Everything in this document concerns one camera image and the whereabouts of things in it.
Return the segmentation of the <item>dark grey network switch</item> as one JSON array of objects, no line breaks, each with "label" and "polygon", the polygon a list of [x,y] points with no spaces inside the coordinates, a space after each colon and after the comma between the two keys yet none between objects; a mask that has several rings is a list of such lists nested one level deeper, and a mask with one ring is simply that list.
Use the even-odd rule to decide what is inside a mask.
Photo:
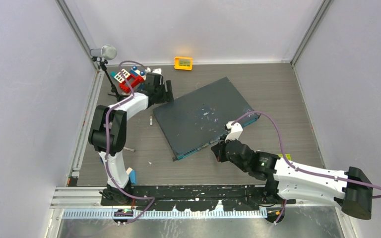
[{"label": "dark grey network switch", "polygon": [[153,115],[177,161],[220,140],[227,134],[228,122],[240,118],[242,127],[255,122],[257,115],[247,115],[252,110],[224,77],[156,107]]}]

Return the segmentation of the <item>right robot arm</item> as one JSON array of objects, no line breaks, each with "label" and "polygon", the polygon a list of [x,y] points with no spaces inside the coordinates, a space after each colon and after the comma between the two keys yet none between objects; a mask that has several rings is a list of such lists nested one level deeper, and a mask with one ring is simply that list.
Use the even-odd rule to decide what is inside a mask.
[{"label": "right robot arm", "polygon": [[357,167],[333,171],[287,163],[276,154],[254,151],[238,140],[219,141],[211,151],[218,162],[231,162],[249,176],[265,181],[263,196],[269,203],[301,199],[339,207],[357,219],[372,217],[371,182]]}]

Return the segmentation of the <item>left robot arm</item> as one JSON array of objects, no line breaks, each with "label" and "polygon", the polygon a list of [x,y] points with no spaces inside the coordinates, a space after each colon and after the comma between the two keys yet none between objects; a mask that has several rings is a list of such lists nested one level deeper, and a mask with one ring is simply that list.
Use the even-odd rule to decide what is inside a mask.
[{"label": "left robot arm", "polygon": [[132,195],[131,182],[125,168],[123,150],[127,140],[127,121],[155,104],[174,100],[171,80],[150,72],[141,90],[110,106],[98,105],[94,112],[88,141],[99,154],[107,175],[103,195],[120,205],[127,205]]}]

